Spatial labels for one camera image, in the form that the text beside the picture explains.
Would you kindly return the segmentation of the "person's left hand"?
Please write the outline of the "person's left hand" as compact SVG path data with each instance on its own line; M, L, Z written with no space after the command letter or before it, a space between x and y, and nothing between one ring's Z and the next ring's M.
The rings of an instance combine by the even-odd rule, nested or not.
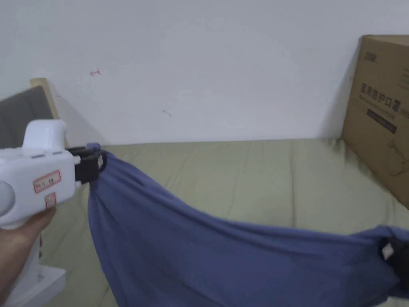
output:
M35 241L50 224L56 208L47 209L31 217L24 225L0 232L0 273L5 279L18 276Z

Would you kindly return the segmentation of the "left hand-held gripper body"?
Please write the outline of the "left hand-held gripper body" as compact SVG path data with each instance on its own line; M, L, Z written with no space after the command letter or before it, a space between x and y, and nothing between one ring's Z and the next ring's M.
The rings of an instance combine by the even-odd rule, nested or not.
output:
M0 151L1 228L22 226L39 212L73 197L78 159L65 149L66 131L62 120L33 120L21 147ZM64 288L65 270L40 265L39 252L36 235L5 306L42 307Z

